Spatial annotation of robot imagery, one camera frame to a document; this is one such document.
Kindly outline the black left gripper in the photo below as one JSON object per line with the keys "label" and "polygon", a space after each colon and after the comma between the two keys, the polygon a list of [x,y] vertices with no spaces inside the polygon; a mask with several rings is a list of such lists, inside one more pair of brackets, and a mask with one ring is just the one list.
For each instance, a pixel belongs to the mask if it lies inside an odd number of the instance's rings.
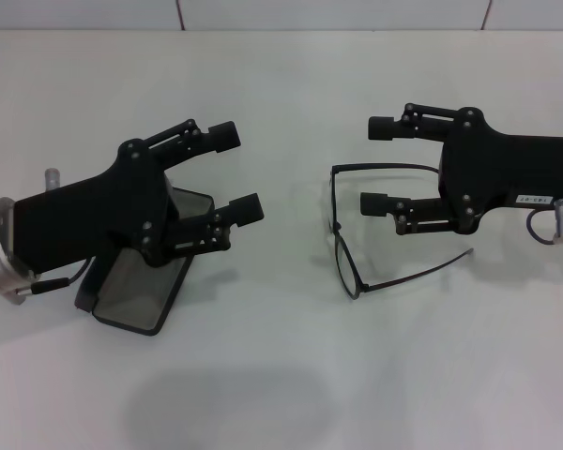
{"label": "black left gripper", "polygon": [[103,173],[14,203],[13,253],[36,273],[134,248],[159,262],[171,161],[136,139]]}

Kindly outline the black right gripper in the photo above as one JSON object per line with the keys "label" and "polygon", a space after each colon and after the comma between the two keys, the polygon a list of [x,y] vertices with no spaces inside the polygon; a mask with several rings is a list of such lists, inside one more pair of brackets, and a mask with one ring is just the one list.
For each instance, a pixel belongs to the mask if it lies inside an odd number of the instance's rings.
{"label": "black right gripper", "polygon": [[563,137],[504,134],[476,108],[407,103],[398,119],[370,117],[368,139],[444,141],[439,191],[447,202],[360,194],[361,215],[392,216],[397,234],[474,233],[494,209],[545,211],[563,199]]}

